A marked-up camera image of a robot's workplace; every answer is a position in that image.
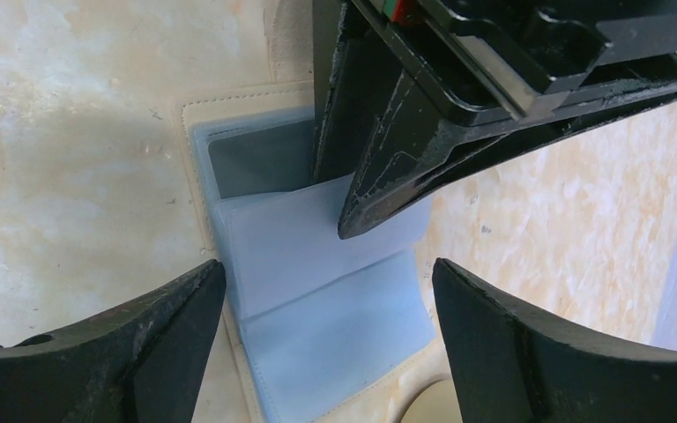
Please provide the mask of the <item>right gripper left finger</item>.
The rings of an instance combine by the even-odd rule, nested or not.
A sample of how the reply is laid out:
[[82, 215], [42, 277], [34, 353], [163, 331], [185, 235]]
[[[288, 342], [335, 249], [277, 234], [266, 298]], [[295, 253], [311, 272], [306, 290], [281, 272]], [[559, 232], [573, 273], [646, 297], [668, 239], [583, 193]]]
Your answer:
[[225, 299], [208, 261], [80, 322], [0, 345], [0, 422], [189, 422]]

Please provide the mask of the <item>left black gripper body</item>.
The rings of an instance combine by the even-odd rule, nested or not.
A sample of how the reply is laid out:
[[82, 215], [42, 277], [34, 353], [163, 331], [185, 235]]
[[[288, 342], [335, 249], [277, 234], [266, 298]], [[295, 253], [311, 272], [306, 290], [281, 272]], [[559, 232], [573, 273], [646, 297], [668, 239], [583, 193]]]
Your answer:
[[516, 120], [567, 105], [597, 69], [677, 54], [677, 1], [358, 1], [442, 114]]

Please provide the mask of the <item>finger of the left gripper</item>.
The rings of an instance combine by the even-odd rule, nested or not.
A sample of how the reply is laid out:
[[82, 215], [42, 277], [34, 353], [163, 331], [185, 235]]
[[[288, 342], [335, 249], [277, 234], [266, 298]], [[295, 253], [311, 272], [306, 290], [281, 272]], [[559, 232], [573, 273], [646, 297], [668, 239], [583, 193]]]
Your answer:
[[390, 22], [371, 2], [370, 15], [351, 1], [315, 1], [313, 64], [316, 138], [311, 181], [352, 174], [363, 165], [406, 164], [398, 147], [370, 152], [375, 132], [403, 67], [384, 42], [404, 28]]
[[441, 116], [406, 71], [373, 125], [338, 219], [338, 236], [365, 234], [434, 191], [569, 137], [677, 101], [677, 56], [622, 65], [599, 99], [536, 122], [475, 126]]

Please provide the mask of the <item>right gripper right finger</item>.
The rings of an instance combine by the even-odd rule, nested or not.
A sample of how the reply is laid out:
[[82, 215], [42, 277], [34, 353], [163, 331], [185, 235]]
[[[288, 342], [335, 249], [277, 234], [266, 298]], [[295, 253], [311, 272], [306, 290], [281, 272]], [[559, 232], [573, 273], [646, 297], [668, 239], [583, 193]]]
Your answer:
[[433, 269], [466, 422], [677, 422], [677, 351], [592, 330], [451, 260]]

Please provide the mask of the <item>beige tray of cards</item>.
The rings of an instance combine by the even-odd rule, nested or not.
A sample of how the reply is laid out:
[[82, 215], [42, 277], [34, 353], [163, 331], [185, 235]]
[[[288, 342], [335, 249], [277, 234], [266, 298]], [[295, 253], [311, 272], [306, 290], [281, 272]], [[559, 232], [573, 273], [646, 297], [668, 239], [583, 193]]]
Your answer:
[[454, 383], [451, 379], [434, 382], [407, 407], [400, 423], [462, 423]]

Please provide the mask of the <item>beige card holder wallet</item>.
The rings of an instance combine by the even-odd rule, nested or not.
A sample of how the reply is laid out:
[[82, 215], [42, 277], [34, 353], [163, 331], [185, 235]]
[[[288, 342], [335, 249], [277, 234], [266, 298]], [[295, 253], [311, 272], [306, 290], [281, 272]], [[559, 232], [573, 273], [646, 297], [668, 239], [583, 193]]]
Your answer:
[[217, 197], [207, 137], [313, 118], [312, 3], [266, 1], [273, 81], [183, 103], [183, 157], [206, 244], [222, 261], [225, 351], [243, 422], [399, 422], [429, 385], [449, 378], [433, 317], [431, 271], [414, 245], [424, 200], [343, 241], [350, 180]]

